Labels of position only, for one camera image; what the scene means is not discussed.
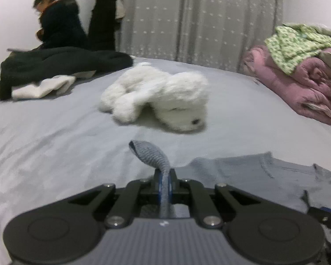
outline round black cover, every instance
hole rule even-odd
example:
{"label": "round black cover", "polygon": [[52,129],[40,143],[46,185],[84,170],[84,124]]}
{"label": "round black cover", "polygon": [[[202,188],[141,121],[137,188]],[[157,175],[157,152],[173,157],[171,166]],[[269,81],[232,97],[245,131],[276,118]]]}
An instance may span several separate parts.
{"label": "round black cover", "polygon": [[101,237],[91,214],[26,212],[9,222],[4,244],[10,255],[29,264],[62,264],[90,252]]}
{"label": "round black cover", "polygon": [[247,206],[228,228],[234,248],[260,264],[299,265],[315,261],[324,245],[321,225],[300,212]]}

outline dark coat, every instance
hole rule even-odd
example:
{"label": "dark coat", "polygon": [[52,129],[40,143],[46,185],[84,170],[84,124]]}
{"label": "dark coat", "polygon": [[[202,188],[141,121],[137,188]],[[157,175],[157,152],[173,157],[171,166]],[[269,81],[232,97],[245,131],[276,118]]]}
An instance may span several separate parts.
{"label": "dark coat", "polygon": [[117,0],[96,0],[88,30],[91,50],[115,51]]}
{"label": "dark coat", "polygon": [[72,75],[96,70],[114,72],[132,66],[128,54],[115,51],[90,51],[59,47],[15,53],[1,63],[0,100],[11,98],[11,87],[21,86],[56,75]]}
{"label": "dark coat", "polygon": [[63,1],[55,2],[46,8],[40,22],[44,30],[44,34],[39,37],[43,42],[40,49],[88,48],[88,38],[76,10],[66,6]]}

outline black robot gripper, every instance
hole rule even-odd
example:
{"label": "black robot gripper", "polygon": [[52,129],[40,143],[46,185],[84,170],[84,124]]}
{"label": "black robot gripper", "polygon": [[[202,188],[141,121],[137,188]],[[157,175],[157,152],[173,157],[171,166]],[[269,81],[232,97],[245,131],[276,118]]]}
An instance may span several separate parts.
{"label": "black robot gripper", "polygon": [[[315,218],[224,183],[210,189],[196,180],[177,179],[173,169],[170,176],[171,203],[188,205],[198,227],[220,232],[245,259],[300,265],[321,255],[324,232]],[[153,179],[133,180],[125,188],[104,184],[25,212],[7,224],[4,244],[12,260],[23,264],[78,260],[109,230],[131,226],[144,205],[158,205],[159,177],[156,170]]]}

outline white fur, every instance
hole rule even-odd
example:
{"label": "white fur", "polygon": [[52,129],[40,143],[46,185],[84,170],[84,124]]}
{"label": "white fur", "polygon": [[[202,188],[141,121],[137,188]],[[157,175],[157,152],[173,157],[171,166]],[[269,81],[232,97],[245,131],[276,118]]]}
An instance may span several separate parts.
{"label": "white fur", "polygon": [[207,79],[195,72],[171,75],[140,63],[127,70],[101,96],[100,110],[112,112],[121,123],[132,123],[149,103],[169,128],[191,131],[206,120]]}

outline curtain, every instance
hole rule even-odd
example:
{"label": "curtain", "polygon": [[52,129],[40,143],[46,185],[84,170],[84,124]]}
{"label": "curtain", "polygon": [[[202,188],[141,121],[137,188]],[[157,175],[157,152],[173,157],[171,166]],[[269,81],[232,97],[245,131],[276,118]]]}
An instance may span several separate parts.
{"label": "curtain", "polygon": [[238,71],[282,23],[283,0],[124,0],[121,51]]}

